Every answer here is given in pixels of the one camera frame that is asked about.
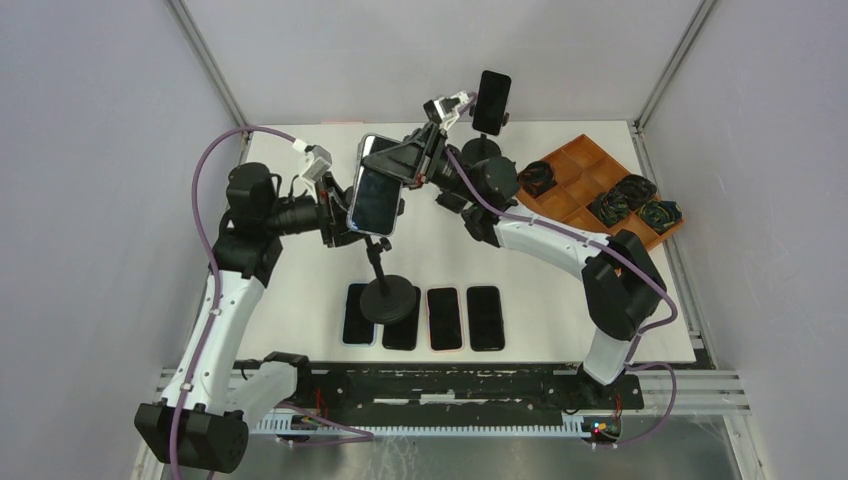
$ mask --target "phone screen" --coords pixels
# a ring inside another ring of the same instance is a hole
[[[421,289],[415,287],[415,308],[398,323],[383,327],[383,346],[389,350],[415,350],[418,342],[418,311]]]
[[[347,288],[345,321],[342,327],[342,343],[345,345],[371,345],[374,343],[374,322],[365,318],[359,308],[359,297],[367,284],[353,283]]]
[[[360,161],[371,153],[398,143],[376,135],[363,139]],[[351,230],[388,237],[394,232],[403,184],[376,170],[359,167],[354,179],[353,204],[347,215]]]
[[[468,336],[475,352],[503,350],[501,294],[498,287],[470,287],[468,296]]]
[[[430,347],[437,351],[462,348],[459,293],[456,289],[428,290],[427,313],[430,321]]]
[[[490,70],[483,72],[471,128],[489,135],[501,133],[511,85],[512,79],[506,75]]]

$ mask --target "wooden compartment tray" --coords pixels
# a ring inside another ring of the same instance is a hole
[[[588,206],[598,194],[609,191],[631,172],[586,135],[580,135],[554,150],[542,161],[551,164],[557,184],[537,198],[531,197],[524,189],[516,195],[518,201],[536,213],[590,232],[614,235],[622,229],[630,230],[639,236],[648,250],[664,242],[683,226],[681,218],[659,235],[635,212],[630,212],[630,215],[612,227],[606,227],[598,220]]]

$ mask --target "white table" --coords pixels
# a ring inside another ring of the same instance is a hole
[[[354,175],[356,147],[367,133],[401,139],[420,124],[329,124],[276,126],[326,148],[333,155],[332,172],[343,188]],[[585,133],[631,171],[639,171],[627,124],[616,122],[514,122],[495,140],[505,156],[521,169]],[[462,147],[476,134],[470,123],[455,125],[450,143]],[[248,162],[262,162],[283,176],[286,189],[296,173],[297,154],[288,143],[255,134]],[[296,193],[303,188],[295,183]],[[367,283],[374,274],[365,244],[328,249],[318,232],[283,237],[283,253],[264,297],[247,326],[238,358],[262,358],[271,351],[301,353],[312,361],[338,362],[580,362],[586,356],[595,327],[589,319],[583,286],[565,272],[527,255],[496,249],[471,239],[459,215],[434,201],[432,185],[404,191],[406,210],[391,237],[392,250],[383,255],[386,273],[408,278],[422,293],[453,286],[463,308],[464,346],[456,352],[433,352],[429,346],[426,308],[422,302],[418,345],[414,351],[387,350],[378,326],[371,346],[341,342],[345,297],[350,283]],[[651,253],[677,301],[665,247]],[[472,285],[496,285],[501,291],[506,348],[474,352],[468,343],[465,290]],[[660,304],[648,321],[668,316]],[[695,360],[683,318],[646,335],[637,361]]]

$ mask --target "phone stand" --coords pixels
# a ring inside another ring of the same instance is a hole
[[[365,237],[368,261],[374,267],[376,279],[365,287],[359,299],[359,308],[368,320],[380,325],[397,323],[415,308],[415,287],[400,275],[385,275],[380,262],[380,254],[391,250],[392,244],[386,238],[374,243],[371,237]]]
[[[470,116],[474,116],[474,107],[468,112]],[[504,113],[503,126],[509,122],[509,113]],[[501,148],[492,140],[486,137],[485,133],[481,133],[479,138],[472,138],[462,147],[462,163],[467,166],[472,166],[477,162],[486,160],[501,154]]]

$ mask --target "white wall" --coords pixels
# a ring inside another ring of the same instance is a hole
[[[848,3],[721,2],[647,129],[775,479],[845,478]]]
[[[231,124],[164,2],[44,3],[0,6],[0,476],[128,478],[204,280],[191,174]]]
[[[418,122],[513,78],[522,120],[634,118],[699,0],[187,0],[252,123]]]

